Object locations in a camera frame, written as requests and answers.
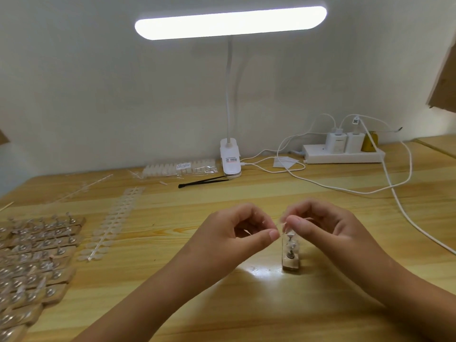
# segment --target person's left hand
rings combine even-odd
[[[191,271],[203,291],[279,237],[271,217],[254,204],[240,204],[211,213],[171,263]]]

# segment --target white wall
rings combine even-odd
[[[302,0],[2,0],[1,128],[43,174],[215,158],[226,137],[225,39],[152,42],[134,22],[258,1]],[[323,1],[328,17],[315,29],[235,38],[242,155],[277,147],[318,113],[376,116],[405,139],[456,132],[456,115],[426,107],[455,0]],[[330,126],[322,119],[316,131]]]
[[[0,145],[0,197],[38,173],[17,145]]]

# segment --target hand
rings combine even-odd
[[[271,217],[241,204],[210,214],[171,263],[190,270],[195,290],[203,291],[279,237]]]
[[[321,249],[345,276],[375,296],[393,282],[398,265],[350,211],[325,201],[308,199],[287,208],[285,228]]]

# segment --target wooden table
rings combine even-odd
[[[456,159],[456,134],[438,135],[436,137],[417,138],[415,142],[442,152]]]
[[[456,248],[456,160],[418,143],[409,146],[413,179],[397,189],[398,195],[415,222]],[[405,149],[400,144],[382,148],[393,181],[405,178]],[[408,224],[389,191],[357,196],[253,166],[245,167],[242,177],[233,181],[184,189],[178,189],[177,183],[195,179],[161,178],[169,184],[164,186],[159,179],[134,179],[127,170],[37,177],[0,200],[0,206],[16,202],[0,218],[37,213],[40,202],[109,173],[114,176],[54,205],[47,214],[71,211],[86,216],[83,233],[89,236],[125,188],[145,185],[146,189],[105,258],[74,261],[78,271],[71,289],[60,304],[44,310],[25,341],[69,341],[166,264],[209,213],[244,201],[254,202],[274,219],[287,205],[309,196],[332,201],[352,210],[409,270],[456,293],[456,257]],[[350,189],[372,190],[386,184],[378,164],[309,165],[299,174]],[[183,306],[152,340],[424,341],[340,275],[315,247],[303,241],[301,253],[301,273],[283,273],[281,243],[275,242]]]

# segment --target person's right hand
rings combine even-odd
[[[288,207],[280,221],[321,249],[345,276],[373,296],[375,289],[392,285],[392,276],[402,268],[355,215],[331,203],[302,201]]]

